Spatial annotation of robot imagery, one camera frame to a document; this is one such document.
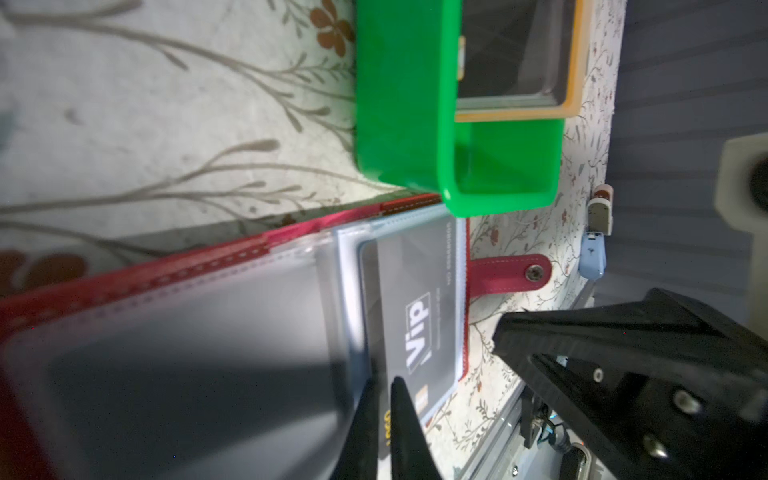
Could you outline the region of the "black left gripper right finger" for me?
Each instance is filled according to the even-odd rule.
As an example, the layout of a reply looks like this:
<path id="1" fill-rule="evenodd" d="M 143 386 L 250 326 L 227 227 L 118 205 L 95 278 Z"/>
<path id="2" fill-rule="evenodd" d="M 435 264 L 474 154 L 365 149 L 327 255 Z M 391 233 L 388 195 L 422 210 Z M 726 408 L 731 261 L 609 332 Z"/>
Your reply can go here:
<path id="1" fill-rule="evenodd" d="M 440 480 L 406 382 L 396 377 L 390 390 L 391 475 L 395 480 Z"/>

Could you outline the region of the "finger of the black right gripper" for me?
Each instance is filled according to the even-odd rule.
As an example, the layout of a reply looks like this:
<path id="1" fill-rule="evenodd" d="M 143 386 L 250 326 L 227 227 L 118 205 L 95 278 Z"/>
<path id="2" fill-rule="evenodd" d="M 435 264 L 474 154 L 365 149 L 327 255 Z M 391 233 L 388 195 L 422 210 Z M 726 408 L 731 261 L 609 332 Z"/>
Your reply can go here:
<path id="1" fill-rule="evenodd" d="M 507 313 L 493 342 L 619 479 L 767 475 L 767 343 L 699 300 Z"/>

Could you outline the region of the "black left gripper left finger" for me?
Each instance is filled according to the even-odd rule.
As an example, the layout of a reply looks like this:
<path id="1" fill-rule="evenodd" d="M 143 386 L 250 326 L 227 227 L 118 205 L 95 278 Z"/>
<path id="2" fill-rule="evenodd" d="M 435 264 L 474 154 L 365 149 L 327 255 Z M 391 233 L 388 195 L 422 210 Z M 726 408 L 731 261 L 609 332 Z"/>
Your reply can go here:
<path id="1" fill-rule="evenodd" d="M 378 469 L 379 383 L 369 378 L 363 389 L 332 480 L 376 479 Z"/>

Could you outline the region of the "red card holder wallet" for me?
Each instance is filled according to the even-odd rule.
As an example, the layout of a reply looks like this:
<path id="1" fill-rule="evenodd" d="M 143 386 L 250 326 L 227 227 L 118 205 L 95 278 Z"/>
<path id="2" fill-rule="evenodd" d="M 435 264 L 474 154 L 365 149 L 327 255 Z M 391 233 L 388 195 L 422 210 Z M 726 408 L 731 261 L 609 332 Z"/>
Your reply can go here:
<path id="1" fill-rule="evenodd" d="M 330 478 L 372 377 L 378 467 L 391 462 L 359 247 L 441 215 L 461 229 L 461 372 L 445 403 L 469 370 L 470 301 L 540 289 L 552 266 L 472 259 L 468 221 L 421 195 L 4 299 L 2 477 Z"/>

